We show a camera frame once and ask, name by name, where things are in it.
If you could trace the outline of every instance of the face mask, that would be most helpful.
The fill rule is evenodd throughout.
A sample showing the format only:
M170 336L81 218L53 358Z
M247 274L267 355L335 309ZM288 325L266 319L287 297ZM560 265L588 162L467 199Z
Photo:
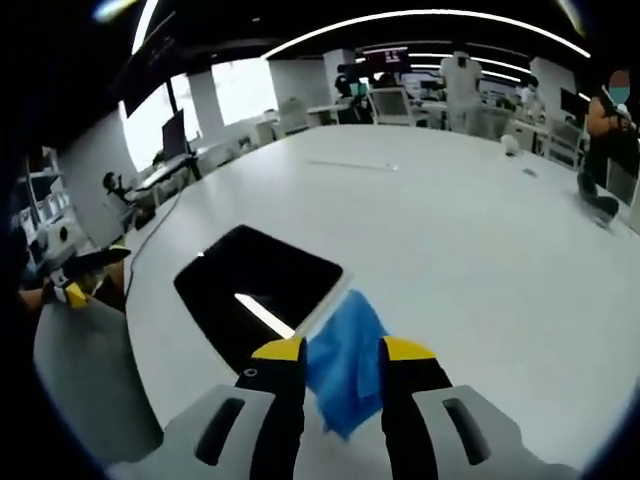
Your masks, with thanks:
M615 103L624 103L629 98L630 90L629 87L612 87L609 88L609 95Z

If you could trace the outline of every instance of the person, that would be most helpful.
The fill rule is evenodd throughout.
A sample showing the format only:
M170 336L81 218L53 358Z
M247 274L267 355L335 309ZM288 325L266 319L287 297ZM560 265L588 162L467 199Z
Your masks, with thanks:
M118 181L116 182L115 173L108 172L102 179L102 186L107 190L107 195L113 194L122 200L125 205L131 205L131 201L126 197L126 194L131 189L122 186L122 175L118 175Z
M351 97L351 87L349 86L349 79L347 78L347 66L346 65L338 65L338 76L336 77L336 81L334 82L334 86L341 98Z
M440 76L447 92L451 130L467 133L473 121L469 113L482 102L479 91L482 67L471 60L464 44L454 43L453 50L453 57L440 64Z
M545 105L538 92L539 82L536 77L530 75L524 88L520 90L519 97L524 111L536 120L545 111Z
M608 161L617 163L628 175L638 177L640 151L636 125L624 103L618 104L603 85L591 98L587 132L591 135L584 170L606 188Z

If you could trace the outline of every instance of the black tablet screen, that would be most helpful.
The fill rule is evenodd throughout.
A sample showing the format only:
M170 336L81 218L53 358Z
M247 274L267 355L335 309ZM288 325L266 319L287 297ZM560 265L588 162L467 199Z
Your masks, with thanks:
M239 373L255 350L290 336L341 276L339 265L241 225L196 257L174 285Z

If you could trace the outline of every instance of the window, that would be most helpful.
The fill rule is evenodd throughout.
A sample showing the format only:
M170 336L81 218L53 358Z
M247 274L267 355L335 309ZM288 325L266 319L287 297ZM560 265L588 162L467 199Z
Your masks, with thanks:
M198 137L196 116L189 80L186 75L171 79L178 109L184 110L184 129L188 141ZM133 165L139 172L149 167L156 154L162 150L162 126L173 116L169 103L169 92L163 84L158 87L129 116L124 118L124 134Z
M220 63L211 70L225 125L278 108L266 60L251 58Z

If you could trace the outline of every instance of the monitor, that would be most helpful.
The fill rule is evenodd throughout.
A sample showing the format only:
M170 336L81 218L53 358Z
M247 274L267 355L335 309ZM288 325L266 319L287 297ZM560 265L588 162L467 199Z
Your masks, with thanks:
M352 97L364 97L367 94L367 86L364 83L354 82L349 84Z
M361 68L370 72L409 73L409 55L406 49L387 49L373 53L365 53L366 60Z
M162 146L164 159L189 153L187 137L184 133L184 111L180 110L162 127Z
M589 103L580 98L575 93L571 93L564 88L560 89L560 109L570 113L576 119L582 119L589 110Z

